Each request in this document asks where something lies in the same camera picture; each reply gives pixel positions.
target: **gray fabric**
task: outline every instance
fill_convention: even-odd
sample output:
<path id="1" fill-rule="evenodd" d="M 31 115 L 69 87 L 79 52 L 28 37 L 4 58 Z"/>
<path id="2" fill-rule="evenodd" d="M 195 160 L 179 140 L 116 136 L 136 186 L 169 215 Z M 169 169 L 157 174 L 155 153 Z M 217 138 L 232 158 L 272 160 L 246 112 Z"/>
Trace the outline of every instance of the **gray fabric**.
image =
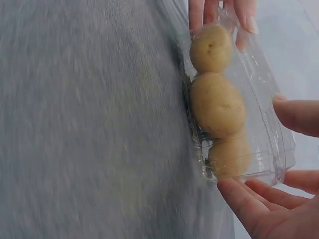
<path id="1" fill-rule="evenodd" d="M 167 23 L 157 0 L 0 0 L 0 239 L 213 238 Z"/>

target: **fingernail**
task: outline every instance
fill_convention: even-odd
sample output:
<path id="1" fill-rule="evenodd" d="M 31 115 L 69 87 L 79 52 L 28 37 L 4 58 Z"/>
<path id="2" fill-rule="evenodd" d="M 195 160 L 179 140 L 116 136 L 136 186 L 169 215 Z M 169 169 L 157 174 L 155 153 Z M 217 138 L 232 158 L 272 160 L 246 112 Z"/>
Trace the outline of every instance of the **fingernail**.
<path id="1" fill-rule="evenodd" d="M 254 16 L 246 17 L 246 27 L 251 33 L 259 34 L 257 21 Z"/>
<path id="2" fill-rule="evenodd" d="M 274 101 L 286 101 L 287 97 L 281 94 L 276 94 L 274 96 Z"/>

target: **hand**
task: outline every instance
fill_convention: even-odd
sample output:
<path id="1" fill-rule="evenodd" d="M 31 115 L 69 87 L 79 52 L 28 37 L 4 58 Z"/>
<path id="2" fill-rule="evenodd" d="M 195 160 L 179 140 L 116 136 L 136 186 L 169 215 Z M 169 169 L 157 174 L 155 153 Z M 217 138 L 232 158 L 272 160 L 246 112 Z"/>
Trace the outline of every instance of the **hand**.
<path id="1" fill-rule="evenodd" d="M 284 126 L 319 136 L 319 101 L 287 101 L 277 96 L 273 105 Z M 243 184 L 225 179 L 218 188 L 253 239 L 319 238 L 319 170 L 288 171 L 284 184 L 314 197 L 293 196 L 258 180 Z"/>
<path id="2" fill-rule="evenodd" d="M 220 0 L 189 0 L 189 29 L 197 30 L 202 24 L 210 23 L 218 18 Z M 256 23 L 257 0 L 223 0 L 228 12 L 235 11 L 240 24 L 247 32 L 258 34 Z"/>

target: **finger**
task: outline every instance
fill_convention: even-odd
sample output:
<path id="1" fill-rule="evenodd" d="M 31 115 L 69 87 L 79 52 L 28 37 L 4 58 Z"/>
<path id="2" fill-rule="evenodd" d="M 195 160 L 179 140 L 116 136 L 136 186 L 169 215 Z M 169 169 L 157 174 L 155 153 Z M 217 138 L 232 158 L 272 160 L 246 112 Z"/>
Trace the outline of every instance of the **finger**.
<path id="1" fill-rule="evenodd" d="M 285 127 L 305 135 L 319 136 L 319 101 L 287 101 L 284 96 L 277 95 L 273 106 Z"/>
<path id="2" fill-rule="evenodd" d="M 246 185 L 269 202 L 283 206 L 287 209 L 299 207 L 309 200 L 308 198 L 293 196 L 279 189 L 272 188 L 259 180 L 249 180 L 246 182 Z"/>
<path id="3" fill-rule="evenodd" d="M 219 180 L 217 186 L 248 232 L 253 232 L 259 219 L 270 212 L 262 202 L 254 198 L 233 179 Z"/>
<path id="4" fill-rule="evenodd" d="M 319 189 L 318 170 L 292 170 L 285 174 L 284 184 L 301 189 L 310 194 L 316 194 Z"/>
<path id="5" fill-rule="evenodd" d="M 280 205 L 269 202 L 268 200 L 266 200 L 265 198 L 257 194 L 255 191 L 253 191 L 251 188 L 249 188 L 247 185 L 245 185 L 244 183 L 238 182 L 238 184 L 241 185 L 245 190 L 247 190 L 247 192 L 249 192 L 254 198 L 262 202 L 271 212 L 285 209 L 284 207 Z"/>
<path id="6" fill-rule="evenodd" d="M 219 0 L 205 0 L 204 5 L 204 20 L 203 23 L 211 23 L 218 18 L 218 4 Z"/>
<path id="7" fill-rule="evenodd" d="M 234 9 L 242 27 L 248 32 L 258 34 L 257 0 L 234 0 Z"/>
<path id="8" fill-rule="evenodd" d="M 243 29 L 239 29 L 236 37 L 236 46 L 238 50 L 243 51 L 247 47 L 248 43 L 248 33 Z"/>
<path id="9" fill-rule="evenodd" d="M 204 0 L 189 0 L 188 19 L 189 29 L 200 29 L 203 24 Z"/>

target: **potato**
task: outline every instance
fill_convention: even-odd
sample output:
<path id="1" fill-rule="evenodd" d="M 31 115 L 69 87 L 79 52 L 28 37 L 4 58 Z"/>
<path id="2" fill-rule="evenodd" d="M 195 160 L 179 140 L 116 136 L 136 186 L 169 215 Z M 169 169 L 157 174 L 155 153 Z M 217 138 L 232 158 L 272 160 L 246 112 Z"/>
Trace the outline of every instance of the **potato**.
<path id="1" fill-rule="evenodd" d="M 231 60 L 232 38 L 222 26 L 210 26 L 192 41 L 190 60 L 200 72 L 222 72 Z"/>
<path id="2" fill-rule="evenodd" d="M 192 113 L 198 125 L 213 138 L 228 138 L 245 124 L 244 100 L 222 74 L 204 73 L 190 89 Z"/>
<path id="3" fill-rule="evenodd" d="M 217 179 L 241 176 L 249 169 L 251 148 L 246 138 L 235 137 L 212 146 L 209 159 Z"/>

